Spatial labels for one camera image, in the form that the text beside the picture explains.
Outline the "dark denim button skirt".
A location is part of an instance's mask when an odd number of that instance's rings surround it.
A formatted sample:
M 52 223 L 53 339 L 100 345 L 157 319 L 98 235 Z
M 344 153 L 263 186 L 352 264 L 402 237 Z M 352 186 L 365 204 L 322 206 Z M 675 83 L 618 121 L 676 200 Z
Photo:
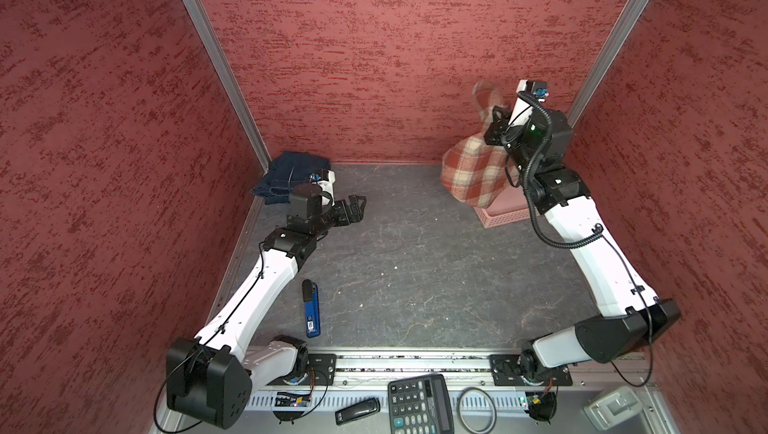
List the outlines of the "dark denim button skirt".
M 266 188 L 261 189 L 257 195 L 264 200 L 266 205 L 273 205 L 289 203 L 291 193 L 291 188 Z

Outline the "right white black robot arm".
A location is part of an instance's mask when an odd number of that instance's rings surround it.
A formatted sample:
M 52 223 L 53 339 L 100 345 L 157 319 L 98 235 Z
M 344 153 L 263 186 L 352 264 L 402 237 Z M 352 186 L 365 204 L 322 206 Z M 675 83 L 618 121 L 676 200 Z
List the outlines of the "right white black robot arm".
M 560 111 L 528 106 L 520 113 L 495 106 L 484 139 L 505 149 L 515 164 L 531 224 L 546 245 L 570 252 L 597 315 L 523 344 L 513 371 L 542 385 L 570 364 L 612 363 L 652 348 L 682 316 L 660 298 L 616 245 L 582 177 L 564 162 L 573 131 Z

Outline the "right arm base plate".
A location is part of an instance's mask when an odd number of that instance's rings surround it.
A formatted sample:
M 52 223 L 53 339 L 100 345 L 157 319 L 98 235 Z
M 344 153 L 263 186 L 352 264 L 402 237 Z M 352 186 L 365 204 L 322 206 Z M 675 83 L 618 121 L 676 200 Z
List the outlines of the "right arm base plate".
M 567 366 L 548 368 L 540 365 L 529 352 L 489 356 L 495 386 L 570 387 L 573 379 Z

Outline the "red cloth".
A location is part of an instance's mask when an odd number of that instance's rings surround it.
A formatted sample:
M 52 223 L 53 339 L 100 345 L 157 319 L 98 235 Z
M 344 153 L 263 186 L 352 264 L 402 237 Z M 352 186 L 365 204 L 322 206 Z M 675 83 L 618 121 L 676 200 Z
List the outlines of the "red cloth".
M 508 165 L 506 151 L 487 145 L 484 134 L 492 122 L 494 107 L 504 107 L 503 94 L 490 82 L 479 81 L 472 91 L 472 101 L 482 127 L 480 131 L 452 146 L 442 157 L 440 180 L 458 201 L 474 208 L 488 208 L 519 175 Z

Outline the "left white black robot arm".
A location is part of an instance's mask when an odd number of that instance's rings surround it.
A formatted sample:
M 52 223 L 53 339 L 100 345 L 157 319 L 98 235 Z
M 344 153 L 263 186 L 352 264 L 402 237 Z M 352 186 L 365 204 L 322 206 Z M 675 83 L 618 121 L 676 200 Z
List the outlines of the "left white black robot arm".
M 324 207 L 326 196 L 312 187 L 293 202 L 285 226 L 264 239 L 255 267 L 221 311 L 194 338 L 171 344 L 157 401 L 197 424 L 228 429 L 243 414 L 252 391 L 306 370 L 306 345 L 299 339 L 278 337 L 255 353 L 248 347 L 318 242 L 335 227 L 362 221 L 366 197 L 352 195 Z

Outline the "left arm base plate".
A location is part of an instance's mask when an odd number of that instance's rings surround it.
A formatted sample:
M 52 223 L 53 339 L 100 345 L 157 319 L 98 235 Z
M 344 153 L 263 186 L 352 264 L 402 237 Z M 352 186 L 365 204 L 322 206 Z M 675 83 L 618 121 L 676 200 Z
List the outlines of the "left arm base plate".
M 330 384 L 334 381 L 336 364 L 338 356 L 327 353 L 309 353 L 307 357 L 307 367 L 303 373 L 295 377 L 283 377 L 275 381 L 279 386 L 310 386 L 312 384 L 310 377 L 314 377 L 314 382 Z

